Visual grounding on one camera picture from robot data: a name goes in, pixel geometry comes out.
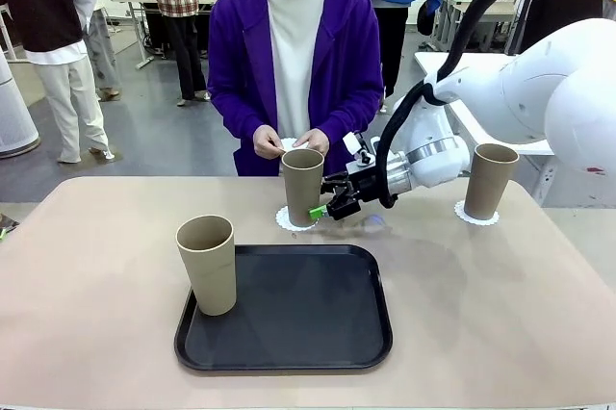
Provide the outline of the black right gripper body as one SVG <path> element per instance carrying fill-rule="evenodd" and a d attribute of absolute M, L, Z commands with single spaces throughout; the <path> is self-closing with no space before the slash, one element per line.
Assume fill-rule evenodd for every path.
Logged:
<path fill-rule="evenodd" d="M 378 201 L 388 205 L 388 186 L 385 166 L 374 165 L 361 168 L 352 174 L 354 197 L 362 202 Z"/>

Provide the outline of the person's left hand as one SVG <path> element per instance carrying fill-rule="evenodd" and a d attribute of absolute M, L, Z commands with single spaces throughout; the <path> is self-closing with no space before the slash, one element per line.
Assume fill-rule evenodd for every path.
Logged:
<path fill-rule="evenodd" d="M 320 152 L 322 156 L 326 156 L 330 148 L 330 141 L 322 130 L 315 128 L 298 138 L 295 146 L 306 147 Z"/>

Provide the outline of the person's right hand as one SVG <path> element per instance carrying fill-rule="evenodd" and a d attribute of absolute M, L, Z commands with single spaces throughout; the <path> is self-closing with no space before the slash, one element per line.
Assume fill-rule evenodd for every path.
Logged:
<path fill-rule="evenodd" d="M 253 134 L 253 146 L 257 156 L 273 160 L 285 153 L 282 141 L 269 125 L 259 126 Z"/>

